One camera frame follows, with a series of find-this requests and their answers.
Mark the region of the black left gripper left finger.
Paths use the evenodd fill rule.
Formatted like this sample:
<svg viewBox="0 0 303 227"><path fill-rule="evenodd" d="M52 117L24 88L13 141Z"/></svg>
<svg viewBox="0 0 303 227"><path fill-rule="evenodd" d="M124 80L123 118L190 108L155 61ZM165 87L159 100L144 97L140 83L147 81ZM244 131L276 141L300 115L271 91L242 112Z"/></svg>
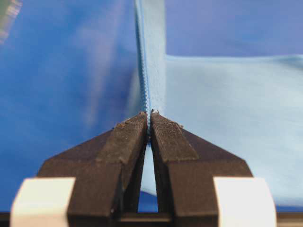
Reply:
<svg viewBox="0 0 303 227"><path fill-rule="evenodd" d="M116 125L47 159L23 181L12 205L12 227L108 227L115 212L136 210L146 147L147 114Z"/></svg>

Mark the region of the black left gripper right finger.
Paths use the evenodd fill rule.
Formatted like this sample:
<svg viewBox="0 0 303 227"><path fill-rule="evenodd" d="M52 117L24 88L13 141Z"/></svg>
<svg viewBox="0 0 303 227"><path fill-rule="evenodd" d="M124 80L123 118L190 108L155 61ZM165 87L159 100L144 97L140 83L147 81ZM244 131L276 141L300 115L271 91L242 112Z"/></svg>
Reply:
<svg viewBox="0 0 303 227"><path fill-rule="evenodd" d="M242 158L151 114L159 211L177 227L274 227L276 209L263 178Z"/></svg>

